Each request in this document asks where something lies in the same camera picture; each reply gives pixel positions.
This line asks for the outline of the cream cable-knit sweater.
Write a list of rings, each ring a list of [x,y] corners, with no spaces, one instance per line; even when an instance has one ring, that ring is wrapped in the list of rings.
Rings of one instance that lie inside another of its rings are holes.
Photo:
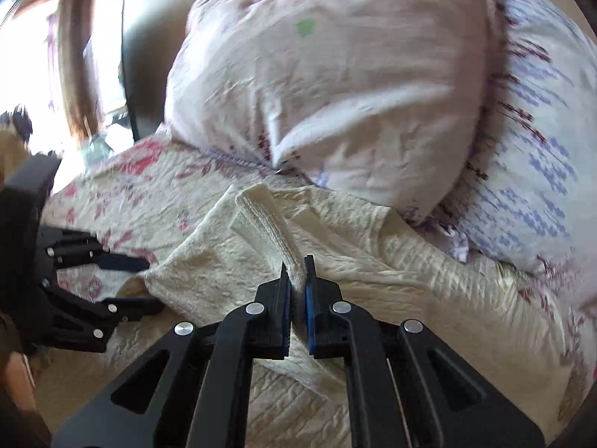
[[[126,280],[119,292],[152,295],[205,325],[286,271],[293,343],[275,370],[340,401],[339,363],[307,352],[304,256],[314,258],[318,275],[336,282],[346,301],[374,318],[423,321],[546,436],[560,432],[584,401],[586,367],[563,317],[542,308],[517,274],[462,265],[395,211],[343,193],[233,186],[160,265]]]

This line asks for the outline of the floral quilt bedspread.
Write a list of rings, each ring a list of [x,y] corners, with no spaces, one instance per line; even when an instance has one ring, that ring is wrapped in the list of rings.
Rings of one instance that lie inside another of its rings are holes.
[[[229,188],[257,184],[271,189],[312,187],[294,176],[264,174],[202,156],[156,134],[53,195],[44,209],[44,221],[91,231],[111,250],[147,259],[152,269],[193,233]],[[563,317],[586,367],[590,386],[585,400],[596,377],[595,318],[563,304],[550,290],[509,266],[485,257],[462,265],[482,272],[506,268],[522,279],[542,308]],[[119,290],[129,279],[94,266],[59,276],[62,287],[93,301],[123,296]],[[188,320],[165,307],[163,314],[119,327],[103,354],[48,350],[37,355],[33,362],[37,405],[51,429],[60,427],[174,324]]]

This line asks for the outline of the pink lavender-print right pillow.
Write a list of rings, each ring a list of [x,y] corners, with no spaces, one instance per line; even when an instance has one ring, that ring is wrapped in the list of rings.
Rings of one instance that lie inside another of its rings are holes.
[[[548,0],[487,0],[487,98],[434,217],[471,245],[596,305],[596,46]]]

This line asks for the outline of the pink floral left pillow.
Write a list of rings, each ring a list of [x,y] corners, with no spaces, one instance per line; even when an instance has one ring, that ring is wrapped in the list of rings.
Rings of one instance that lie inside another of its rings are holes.
[[[487,0],[196,0],[165,121],[419,223],[469,155],[487,23]]]

